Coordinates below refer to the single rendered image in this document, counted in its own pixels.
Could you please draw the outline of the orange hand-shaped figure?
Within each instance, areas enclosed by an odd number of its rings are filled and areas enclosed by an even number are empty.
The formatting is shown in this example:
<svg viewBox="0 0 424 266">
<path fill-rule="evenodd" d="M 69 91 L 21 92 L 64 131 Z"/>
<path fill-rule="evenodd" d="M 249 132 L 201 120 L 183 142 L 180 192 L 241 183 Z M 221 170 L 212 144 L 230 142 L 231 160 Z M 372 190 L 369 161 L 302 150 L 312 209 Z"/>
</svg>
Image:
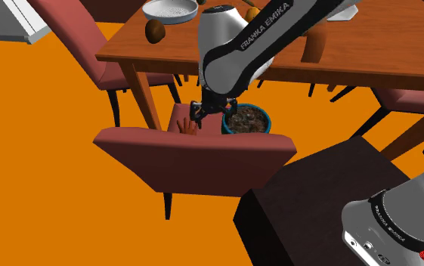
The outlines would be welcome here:
<svg viewBox="0 0 424 266">
<path fill-rule="evenodd" d="M 186 135 L 196 135 L 198 126 L 197 124 L 189 120 L 187 117 L 184 117 L 182 120 L 176 121 L 179 132 Z"/>
</svg>

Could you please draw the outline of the white flat dish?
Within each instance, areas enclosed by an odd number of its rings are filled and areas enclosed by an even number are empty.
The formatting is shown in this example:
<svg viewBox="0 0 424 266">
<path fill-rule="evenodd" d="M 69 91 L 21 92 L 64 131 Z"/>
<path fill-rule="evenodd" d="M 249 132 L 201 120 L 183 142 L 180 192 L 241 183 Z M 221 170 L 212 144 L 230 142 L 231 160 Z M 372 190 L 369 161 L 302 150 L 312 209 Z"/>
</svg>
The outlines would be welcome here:
<svg viewBox="0 0 424 266">
<path fill-rule="evenodd" d="M 350 21 L 358 13 L 358 8 L 356 5 L 352 5 L 345 10 L 335 14 L 327 19 L 327 21 Z"/>
</svg>

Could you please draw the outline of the white grey cabinet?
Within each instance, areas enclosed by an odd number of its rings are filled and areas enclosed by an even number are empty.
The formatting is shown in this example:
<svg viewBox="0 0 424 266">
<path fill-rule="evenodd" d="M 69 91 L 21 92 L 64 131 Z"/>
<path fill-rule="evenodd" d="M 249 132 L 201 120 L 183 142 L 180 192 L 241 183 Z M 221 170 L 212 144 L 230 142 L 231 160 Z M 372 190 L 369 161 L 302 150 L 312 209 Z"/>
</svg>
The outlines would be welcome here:
<svg viewBox="0 0 424 266">
<path fill-rule="evenodd" d="M 33 44 L 50 32 L 27 0 L 0 0 L 0 41 Z"/>
</svg>

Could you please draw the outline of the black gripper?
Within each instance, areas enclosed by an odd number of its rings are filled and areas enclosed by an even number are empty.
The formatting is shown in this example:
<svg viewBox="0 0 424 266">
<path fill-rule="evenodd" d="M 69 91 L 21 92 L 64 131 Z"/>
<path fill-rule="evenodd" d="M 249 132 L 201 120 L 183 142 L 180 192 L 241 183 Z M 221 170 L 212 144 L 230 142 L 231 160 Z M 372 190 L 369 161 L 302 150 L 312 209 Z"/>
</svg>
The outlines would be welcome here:
<svg viewBox="0 0 424 266">
<path fill-rule="evenodd" d="M 230 107 L 228 108 L 226 115 L 233 116 L 237 113 L 236 98 L 227 98 L 223 94 L 217 94 L 214 91 L 202 87 L 201 103 L 196 101 L 190 102 L 190 120 L 196 123 L 198 129 L 201 129 L 203 113 L 224 113 L 228 104 Z"/>
</svg>

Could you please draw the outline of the dark robot stand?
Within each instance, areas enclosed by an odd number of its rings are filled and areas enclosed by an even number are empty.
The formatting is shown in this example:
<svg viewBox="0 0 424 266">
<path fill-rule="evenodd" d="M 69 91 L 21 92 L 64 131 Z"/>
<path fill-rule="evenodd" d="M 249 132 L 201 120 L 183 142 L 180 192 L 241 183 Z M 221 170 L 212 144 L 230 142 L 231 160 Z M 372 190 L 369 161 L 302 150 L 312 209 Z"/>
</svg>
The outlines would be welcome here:
<svg viewBox="0 0 424 266">
<path fill-rule="evenodd" d="M 253 266 L 365 266 L 343 243 L 342 209 L 408 179 L 365 139 L 352 138 L 249 190 L 234 223 Z"/>
</svg>

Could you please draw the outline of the orange fruit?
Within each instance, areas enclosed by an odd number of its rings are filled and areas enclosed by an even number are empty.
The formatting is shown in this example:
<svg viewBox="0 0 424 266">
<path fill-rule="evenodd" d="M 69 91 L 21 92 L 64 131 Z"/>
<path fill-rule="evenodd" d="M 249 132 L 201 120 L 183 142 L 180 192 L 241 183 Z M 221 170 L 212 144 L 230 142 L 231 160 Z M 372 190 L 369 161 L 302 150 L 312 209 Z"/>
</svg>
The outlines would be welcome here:
<svg viewBox="0 0 424 266">
<path fill-rule="evenodd" d="M 246 22 L 251 22 L 260 12 L 260 9 L 257 7 L 251 7 L 247 10 L 246 15 L 244 17 Z"/>
</svg>

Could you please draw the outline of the brown wooden dining table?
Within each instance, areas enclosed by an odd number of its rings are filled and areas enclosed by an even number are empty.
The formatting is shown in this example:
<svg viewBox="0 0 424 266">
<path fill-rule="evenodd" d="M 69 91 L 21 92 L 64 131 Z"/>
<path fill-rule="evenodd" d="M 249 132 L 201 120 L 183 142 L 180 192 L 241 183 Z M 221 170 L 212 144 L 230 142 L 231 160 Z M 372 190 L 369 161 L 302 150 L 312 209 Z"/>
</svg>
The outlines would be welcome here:
<svg viewBox="0 0 424 266">
<path fill-rule="evenodd" d="M 169 25 L 166 37 L 152 45 L 145 37 L 146 17 L 136 12 L 97 53 L 117 62 L 150 128 L 159 128 L 147 73 L 198 73 L 198 19 Z M 271 81 L 373 88 L 424 90 L 424 1 L 361 0 L 348 22 L 327 24 L 319 63 L 301 60 L 305 42 L 296 39 L 265 71 Z"/>
</svg>

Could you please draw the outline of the brown kiwi fruit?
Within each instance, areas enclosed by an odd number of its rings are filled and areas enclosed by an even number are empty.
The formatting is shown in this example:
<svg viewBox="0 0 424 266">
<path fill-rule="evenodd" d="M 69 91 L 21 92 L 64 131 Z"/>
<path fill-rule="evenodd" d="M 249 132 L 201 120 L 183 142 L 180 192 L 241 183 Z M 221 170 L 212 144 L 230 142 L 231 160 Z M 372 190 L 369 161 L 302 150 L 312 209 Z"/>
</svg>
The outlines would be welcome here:
<svg viewBox="0 0 424 266">
<path fill-rule="evenodd" d="M 145 36 L 150 44 L 156 44 L 165 38 L 166 28 L 159 20 L 151 19 L 145 25 Z"/>
</svg>

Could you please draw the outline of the white and blue bowl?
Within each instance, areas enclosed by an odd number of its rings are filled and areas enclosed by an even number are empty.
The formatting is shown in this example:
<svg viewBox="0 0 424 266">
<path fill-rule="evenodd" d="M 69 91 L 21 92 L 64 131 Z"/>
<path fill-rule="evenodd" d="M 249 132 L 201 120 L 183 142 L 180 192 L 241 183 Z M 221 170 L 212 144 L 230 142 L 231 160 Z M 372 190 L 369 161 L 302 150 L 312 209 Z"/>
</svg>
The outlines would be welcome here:
<svg viewBox="0 0 424 266">
<path fill-rule="evenodd" d="M 148 20 L 158 20 L 162 24 L 185 23 L 195 18 L 198 12 L 195 0 L 150 0 L 142 7 Z"/>
</svg>

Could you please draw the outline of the blue pot with soil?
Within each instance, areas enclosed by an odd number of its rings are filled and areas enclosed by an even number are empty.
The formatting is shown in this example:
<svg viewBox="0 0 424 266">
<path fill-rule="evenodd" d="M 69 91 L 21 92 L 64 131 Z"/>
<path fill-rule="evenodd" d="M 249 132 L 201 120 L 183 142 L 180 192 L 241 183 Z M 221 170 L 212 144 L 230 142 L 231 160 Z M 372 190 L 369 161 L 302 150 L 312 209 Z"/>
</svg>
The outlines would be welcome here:
<svg viewBox="0 0 424 266">
<path fill-rule="evenodd" d="M 231 115 L 228 110 L 222 116 L 221 133 L 224 135 L 241 133 L 269 133 L 271 119 L 260 107 L 253 104 L 238 104 L 237 112 Z"/>
</svg>

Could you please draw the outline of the red upholstered chair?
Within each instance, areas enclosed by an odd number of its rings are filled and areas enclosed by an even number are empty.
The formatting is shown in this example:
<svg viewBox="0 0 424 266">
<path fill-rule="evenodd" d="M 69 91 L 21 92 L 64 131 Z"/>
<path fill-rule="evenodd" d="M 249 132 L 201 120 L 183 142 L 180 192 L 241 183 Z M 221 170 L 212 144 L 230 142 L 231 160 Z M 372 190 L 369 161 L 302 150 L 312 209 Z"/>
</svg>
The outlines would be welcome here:
<svg viewBox="0 0 424 266">
<path fill-rule="evenodd" d="M 134 172 L 165 202 L 171 213 L 172 194 L 241 197 L 262 188 L 295 154 L 291 138 L 267 133 L 224 135 L 220 113 L 208 115 L 195 135 L 179 131 L 189 106 L 175 104 L 166 131 L 112 127 L 93 140 L 104 152 Z"/>
<path fill-rule="evenodd" d="M 27 0 L 52 32 L 61 40 L 93 83 L 106 91 L 110 99 L 115 126 L 120 126 L 117 92 L 131 89 L 149 128 L 161 129 L 153 118 L 150 86 L 169 87 L 175 103 L 181 102 L 172 74 L 138 72 L 132 64 L 99 61 L 96 53 L 107 44 L 93 17 L 80 0 Z"/>
<path fill-rule="evenodd" d="M 424 91 L 371 88 L 380 108 L 351 136 L 363 136 L 390 112 L 424 114 Z"/>
</svg>

